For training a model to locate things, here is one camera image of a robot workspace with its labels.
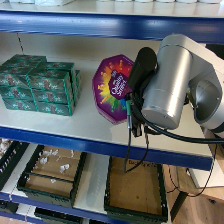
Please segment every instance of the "floor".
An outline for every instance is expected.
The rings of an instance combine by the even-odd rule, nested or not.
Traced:
[[[168,174],[168,166],[164,166],[166,189],[170,191],[173,185]],[[167,194],[169,207],[171,208],[178,192]],[[0,224],[24,224],[25,222],[0,217]],[[177,214],[173,224],[223,224],[224,204],[212,204],[205,197],[187,198]]]

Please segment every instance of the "blue shelf edge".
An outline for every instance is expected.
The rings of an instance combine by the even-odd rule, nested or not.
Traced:
[[[25,216],[0,211],[0,216],[25,221]]]
[[[107,217],[106,214],[85,211],[85,210],[76,209],[76,208],[66,208],[66,207],[62,207],[62,206],[58,206],[58,205],[47,204],[47,203],[43,203],[43,202],[33,201],[33,200],[30,200],[29,198],[25,198],[25,197],[21,197],[21,196],[17,196],[17,195],[12,195],[12,201],[15,203],[32,205],[32,206],[36,206],[39,208],[48,209],[51,211],[61,212],[61,213],[69,214],[69,215],[82,217],[82,218],[98,220],[101,222],[106,222],[106,223],[111,223],[111,224],[128,224],[127,222],[110,219]]]
[[[0,32],[162,40],[178,33],[224,44],[224,18],[0,10]]]
[[[121,158],[125,157],[127,151],[126,145],[97,142],[6,127],[0,127],[0,137],[22,142],[49,145],[54,147],[79,150],[82,152],[103,154]],[[145,148],[133,146],[131,147],[130,151],[130,159],[141,160],[144,153]],[[212,156],[201,157],[190,154],[181,154],[169,151],[149,149],[145,161],[208,171],[211,168]]]

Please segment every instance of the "cardboard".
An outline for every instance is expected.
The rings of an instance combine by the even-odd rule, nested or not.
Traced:
[[[57,147],[45,146],[43,151],[55,152],[58,150],[56,155],[41,155],[36,162],[32,172],[42,175],[51,176],[52,178],[44,178],[38,176],[29,176],[29,180],[27,181],[25,187],[35,190],[41,190],[48,193],[58,194],[66,197],[70,197],[70,191],[72,189],[73,183],[67,183],[60,180],[54,180],[54,177],[74,181],[74,177],[78,168],[79,159],[81,152],[74,151],[73,157],[71,157],[72,150],[61,149]],[[45,164],[41,164],[41,159],[47,158],[47,162]],[[64,172],[60,172],[60,166],[69,164],[69,168]]]
[[[65,183],[62,181],[55,181],[54,183],[52,183],[51,179],[30,175],[30,179],[26,182],[25,187],[29,189],[41,190],[52,194],[70,197],[72,183]]]
[[[124,159],[113,158],[110,173],[110,206],[162,215],[157,168],[140,166],[124,174]]]

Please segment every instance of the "stacked green boxes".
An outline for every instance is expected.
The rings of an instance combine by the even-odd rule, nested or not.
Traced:
[[[27,82],[32,68],[0,67],[0,94],[7,109],[36,111]]]
[[[75,103],[67,71],[37,68],[29,73],[28,80],[38,111],[72,116]]]
[[[0,94],[7,109],[72,116],[80,97],[74,63],[15,55],[0,66]]]

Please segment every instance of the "tray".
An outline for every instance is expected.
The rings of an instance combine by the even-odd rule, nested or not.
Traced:
[[[0,211],[15,214],[19,204],[0,200]]]
[[[44,153],[51,150],[52,152],[59,150],[59,152],[55,155],[56,157],[53,154],[47,157],[48,162],[46,165],[41,165],[41,159],[46,158]],[[55,147],[38,145],[17,183],[17,189],[23,191],[31,200],[72,208],[85,163],[86,153],[81,153],[80,155],[80,152],[73,150],[64,150],[62,152]],[[69,156],[65,155],[71,155],[72,152],[74,152],[75,156],[78,156],[79,160],[71,161],[71,157],[69,160]],[[69,164],[69,162],[70,168],[68,172],[65,171],[64,174],[60,174],[60,165]]]
[[[0,159],[0,190],[8,181],[12,171],[23,156],[29,143],[13,141]]]
[[[36,208],[34,215],[36,217],[41,218],[46,223],[51,224],[81,224],[82,218],[60,213],[60,212],[54,212],[47,209],[42,208]]]
[[[162,223],[168,220],[162,166],[144,162],[124,174],[123,160],[111,157],[108,168],[104,209],[110,218],[130,223]],[[127,169],[136,161],[129,160]]]

